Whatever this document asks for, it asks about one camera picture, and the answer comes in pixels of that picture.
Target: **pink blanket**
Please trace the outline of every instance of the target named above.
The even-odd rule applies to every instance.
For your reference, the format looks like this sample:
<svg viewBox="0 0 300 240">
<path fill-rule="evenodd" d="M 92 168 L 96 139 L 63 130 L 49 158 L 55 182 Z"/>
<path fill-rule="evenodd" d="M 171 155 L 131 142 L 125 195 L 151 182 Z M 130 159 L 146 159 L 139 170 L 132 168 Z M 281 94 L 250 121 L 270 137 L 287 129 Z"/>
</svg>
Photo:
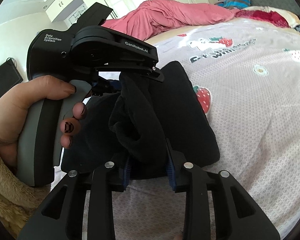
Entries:
<svg viewBox="0 0 300 240">
<path fill-rule="evenodd" d="M 188 4 L 174 0 L 150 0 L 103 27 L 145 41 L 159 33 L 186 25 L 210 25 L 234 18 L 235 11 L 209 3 Z"/>
</svg>

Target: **hand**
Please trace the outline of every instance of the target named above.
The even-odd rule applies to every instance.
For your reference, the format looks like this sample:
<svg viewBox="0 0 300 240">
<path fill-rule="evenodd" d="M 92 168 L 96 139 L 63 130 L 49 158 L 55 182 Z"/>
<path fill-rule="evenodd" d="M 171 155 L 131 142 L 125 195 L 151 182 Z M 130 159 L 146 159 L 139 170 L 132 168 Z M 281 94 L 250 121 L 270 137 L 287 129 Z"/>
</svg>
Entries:
<svg viewBox="0 0 300 240">
<path fill-rule="evenodd" d="M 179 234 L 177 234 L 177 235 L 173 238 L 173 240 L 182 240 L 182 238 L 183 238 L 183 233 L 180 232 Z"/>
<path fill-rule="evenodd" d="M 44 98 L 60 100 L 75 93 L 75 87 L 52 76 L 42 76 L 14 86 L 0 98 L 0 157 L 9 168 L 17 167 L 18 137 L 26 120 L 29 107 Z M 80 131 L 78 120 L 85 118 L 84 103 L 73 107 L 73 118 L 61 122 L 64 133 L 61 145 L 69 148 L 72 136 Z"/>
</svg>

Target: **black bracket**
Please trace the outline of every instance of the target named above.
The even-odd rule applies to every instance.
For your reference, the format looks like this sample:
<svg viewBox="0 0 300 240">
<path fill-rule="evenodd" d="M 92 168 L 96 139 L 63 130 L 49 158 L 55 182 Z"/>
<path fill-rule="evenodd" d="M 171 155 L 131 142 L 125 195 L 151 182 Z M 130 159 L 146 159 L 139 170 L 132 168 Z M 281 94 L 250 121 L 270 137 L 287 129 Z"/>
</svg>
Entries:
<svg viewBox="0 0 300 240">
<path fill-rule="evenodd" d="M 174 151 L 169 140 L 167 152 L 170 185 L 176 193 L 186 192 L 183 240 L 210 240 L 208 191 L 213 197 L 217 240 L 280 240 L 262 209 L 228 171 L 203 171 Z M 89 174 L 70 171 L 41 203 L 18 239 L 81 240 L 86 191 L 90 190 L 88 240 L 115 240 L 112 191 L 126 189 L 130 168 L 127 157 L 122 169 L 110 161 Z"/>
</svg>

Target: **black monitor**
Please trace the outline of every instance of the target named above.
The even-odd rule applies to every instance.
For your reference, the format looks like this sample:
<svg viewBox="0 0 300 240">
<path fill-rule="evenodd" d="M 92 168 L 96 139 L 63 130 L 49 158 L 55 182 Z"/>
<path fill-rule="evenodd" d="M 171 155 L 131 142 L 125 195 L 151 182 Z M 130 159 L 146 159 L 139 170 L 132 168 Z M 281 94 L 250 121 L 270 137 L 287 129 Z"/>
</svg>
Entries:
<svg viewBox="0 0 300 240">
<path fill-rule="evenodd" d="M 22 81 L 23 78 L 18 72 L 13 59 L 10 58 L 0 65 L 0 97 Z"/>
</svg>

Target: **metal screw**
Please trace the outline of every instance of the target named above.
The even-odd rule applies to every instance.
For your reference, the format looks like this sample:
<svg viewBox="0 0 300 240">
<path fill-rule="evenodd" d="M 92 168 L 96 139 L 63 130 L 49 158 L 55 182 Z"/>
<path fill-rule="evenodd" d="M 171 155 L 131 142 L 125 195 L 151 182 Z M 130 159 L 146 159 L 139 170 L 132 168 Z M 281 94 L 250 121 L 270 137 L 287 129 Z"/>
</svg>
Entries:
<svg viewBox="0 0 300 240">
<path fill-rule="evenodd" d="M 113 162 L 107 162 L 106 164 L 105 164 L 105 167 L 106 168 L 112 168 L 114 166 L 114 163 Z"/>
<path fill-rule="evenodd" d="M 183 166 L 184 166 L 186 169 L 192 169 L 192 168 L 193 168 L 193 164 L 192 164 L 192 163 L 185 163 L 185 164 L 183 164 Z"/>
<path fill-rule="evenodd" d="M 78 172 L 75 171 L 75 170 L 69 171 L 69 173 L 68 173 L 68 176 L 71 177 L 71 178 L 73 178 L 73 177 L 75 177 L 75 176 L 77 176 L 77 175 L 78 175 Z"/>
<path fill-rule="evenodd" d="M 221 177 L 227 178 L 230 176 L 230 173 L 228 171 L 221 171 L 220 175 L 221 175 Z"/>
</svg>

